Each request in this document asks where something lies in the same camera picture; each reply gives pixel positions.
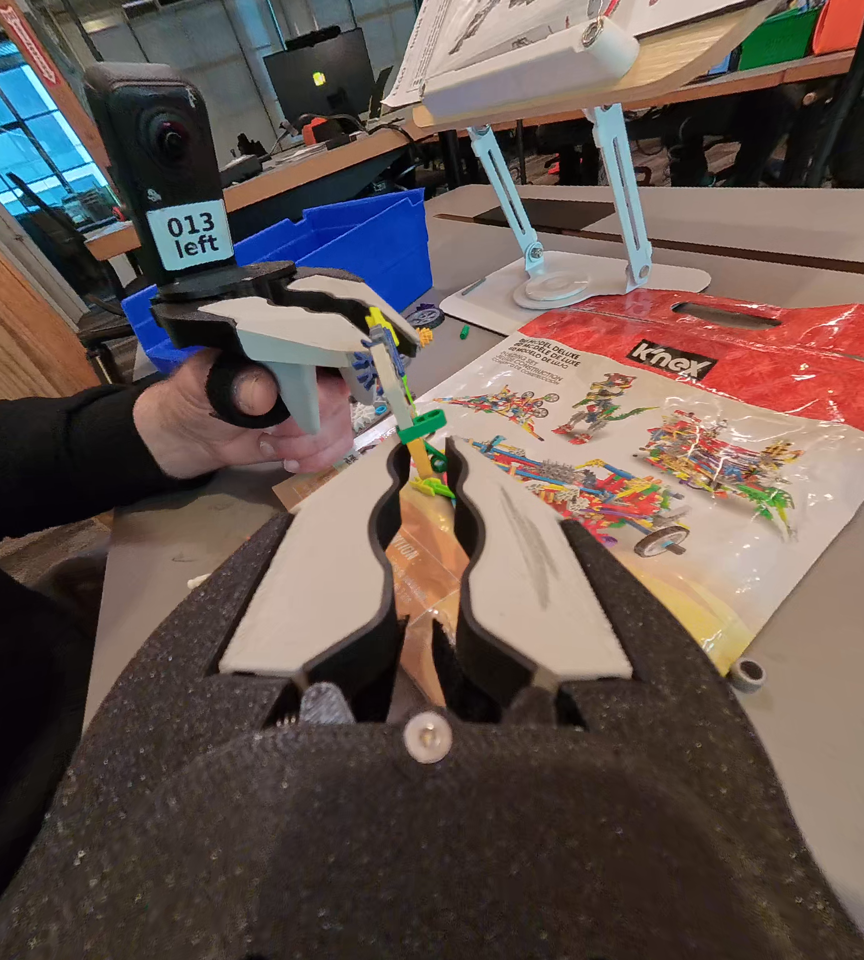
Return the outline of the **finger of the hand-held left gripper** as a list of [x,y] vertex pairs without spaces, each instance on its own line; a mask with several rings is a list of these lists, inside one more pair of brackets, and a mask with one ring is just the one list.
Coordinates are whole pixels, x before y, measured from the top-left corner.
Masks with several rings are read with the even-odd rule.
[[350,275],[302,274],[293,278],[284,283],[284,305],[341,314],[362,333],[368,332],[369,311],[376,307],[394,329],[399,348],[422,347],[421,337],[412,325],[365,282]]
[[284,305],[284,296],[247,295],[198,306],[198,345],[232,352],[268,369],[289,412],[318,412],[317,370],[334,369],[353,396],[374,402],[356,377],[362,333],[341,314]]

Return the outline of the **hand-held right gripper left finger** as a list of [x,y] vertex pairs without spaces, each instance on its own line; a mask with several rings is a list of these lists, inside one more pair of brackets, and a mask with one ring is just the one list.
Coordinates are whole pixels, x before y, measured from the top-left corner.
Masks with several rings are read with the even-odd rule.
[[390,712],[404,641],[386,551],[411,456],[391,438],[296,507],[219,661],[223,675],[339,688],[354,717]]

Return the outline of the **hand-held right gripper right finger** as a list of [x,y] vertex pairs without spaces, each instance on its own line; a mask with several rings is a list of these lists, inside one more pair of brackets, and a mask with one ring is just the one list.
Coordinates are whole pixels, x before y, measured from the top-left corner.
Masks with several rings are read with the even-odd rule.
[[558,514],[463,438],[447,440],[453,534],[467,558],[447,709],[460,720],[586,724],[567,686],[632,666]]

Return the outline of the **small multicolour toy assembly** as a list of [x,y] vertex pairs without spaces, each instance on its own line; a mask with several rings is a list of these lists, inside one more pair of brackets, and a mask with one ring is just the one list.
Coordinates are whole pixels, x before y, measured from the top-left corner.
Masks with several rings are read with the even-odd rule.
[[366,388],[375,388],[380,402],[393,415],[395,434],[413,462],[415,477],[411,485],[427,497],[455,500],[445,480],[446,455],[429,442],[446,426],[446,416],[439,408],[424,414],[416,411],[397,334],[387,316],[377,306],[371,306],[366,322],[368,335],[363,340],[363,350],[355,354],[353,365],[357,380]]

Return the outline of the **person's left forearm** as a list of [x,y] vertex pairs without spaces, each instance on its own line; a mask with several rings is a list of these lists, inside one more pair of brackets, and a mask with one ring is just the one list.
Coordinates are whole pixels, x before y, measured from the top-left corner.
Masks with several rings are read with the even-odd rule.
[[211,479],[162,472],[134,423],[144,391],[100,386],[67,398],[0,400],[0,542]]

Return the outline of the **person's left hand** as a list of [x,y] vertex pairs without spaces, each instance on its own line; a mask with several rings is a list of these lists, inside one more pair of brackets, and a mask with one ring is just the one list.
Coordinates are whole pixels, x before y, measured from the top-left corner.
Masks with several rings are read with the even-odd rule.
[[265,430],[246,429],[217,418],[208,400],[206,382],[219,356],[217,350],[202,350],[135,402],[136,429],[164,474],[191,479],[264,463],[281,463],[291,474],[315,474],[353,450],[350,394],[336,371],[317,370],[318,433],[303,432],[292,418]]

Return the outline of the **wooden background desk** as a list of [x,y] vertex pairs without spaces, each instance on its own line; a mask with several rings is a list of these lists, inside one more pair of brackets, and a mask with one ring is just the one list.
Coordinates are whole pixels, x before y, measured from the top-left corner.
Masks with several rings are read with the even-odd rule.
[[353,198],[411,146],[432,132],[411,118],[377,126],[349,143],[295,148],[261,174],[224,190],[232,239],[296,219],[303,210]]

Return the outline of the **wooden cabinet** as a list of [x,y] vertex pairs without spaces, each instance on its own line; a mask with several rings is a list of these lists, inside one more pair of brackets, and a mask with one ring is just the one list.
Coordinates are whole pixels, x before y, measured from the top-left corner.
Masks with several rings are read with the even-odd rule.
[[0,249],[0,400],[62,398],[99,384],[65,318]]

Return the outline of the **computer monitor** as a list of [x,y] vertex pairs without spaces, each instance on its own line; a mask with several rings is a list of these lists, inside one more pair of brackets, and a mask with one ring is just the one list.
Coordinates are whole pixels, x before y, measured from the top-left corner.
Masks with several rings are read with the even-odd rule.
[[330,28],[314,40],[263,58],[284,119],[297,128],[307,114],[367,113],[375,79],[363,30]]

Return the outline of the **white adjustable book stand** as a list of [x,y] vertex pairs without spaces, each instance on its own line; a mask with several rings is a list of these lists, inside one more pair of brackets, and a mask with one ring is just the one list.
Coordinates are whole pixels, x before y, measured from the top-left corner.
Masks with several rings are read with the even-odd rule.
[[[744,3],[701,22],[642,37],[630,70],[610,84],[462,116],[437,117],[424,104],[414,104],[414,121],[423,129],[466,129],[520,250],[520,257],[509,266],[473,286],[481,291],[479,303],[489,310],[488,319],[475,319],[475,323],[510,332],[520,328],[531,314],[572,306],[594,295],[623,295],[647,286],[701,292],[708,286],[710,276],[703,270],[653,265],[622,102],[657,98],[700,77],[745,39],[774,7],[774,2]],[[570,111],[580,112],[590,123],[594,145],[605,163],[624,247],[617,258],[545,251],[492,128],[497,122]]]

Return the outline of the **large window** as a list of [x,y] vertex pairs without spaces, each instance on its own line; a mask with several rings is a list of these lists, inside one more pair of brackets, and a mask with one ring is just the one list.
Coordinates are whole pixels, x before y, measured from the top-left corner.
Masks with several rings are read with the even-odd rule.
[[43,203],[82,232],[110,224],[117,205],[49,90],[16,56],[0,60],[0,203],[14,217]]

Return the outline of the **construction toy set plastic bag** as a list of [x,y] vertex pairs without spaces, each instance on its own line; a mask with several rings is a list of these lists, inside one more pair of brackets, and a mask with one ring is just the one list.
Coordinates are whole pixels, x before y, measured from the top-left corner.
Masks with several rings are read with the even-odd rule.
[[601,296],[416,398],[577,521],[725,673],[864,503],[864,304]]

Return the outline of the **instruction booklet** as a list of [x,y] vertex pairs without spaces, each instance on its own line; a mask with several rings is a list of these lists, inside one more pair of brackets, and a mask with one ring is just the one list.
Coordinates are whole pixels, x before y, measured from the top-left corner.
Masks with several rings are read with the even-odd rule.
[[424,2],[383,103],[485,113],[622,78],[640,40],[744,6],[725,1]]

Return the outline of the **red hanging banner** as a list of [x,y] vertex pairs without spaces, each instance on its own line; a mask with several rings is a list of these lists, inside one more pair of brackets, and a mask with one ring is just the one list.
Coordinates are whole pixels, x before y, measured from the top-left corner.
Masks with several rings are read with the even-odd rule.
[[65,78],[16,1],[0,1],[0,25],[34,74],[50,90],[60,90]]

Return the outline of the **person's black top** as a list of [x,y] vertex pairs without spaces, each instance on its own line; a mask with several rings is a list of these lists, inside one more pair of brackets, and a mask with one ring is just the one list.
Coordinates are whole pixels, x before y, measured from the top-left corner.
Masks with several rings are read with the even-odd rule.
[[105,565],[92,551],[29,586],[0,569],[0,896],[78,746]]

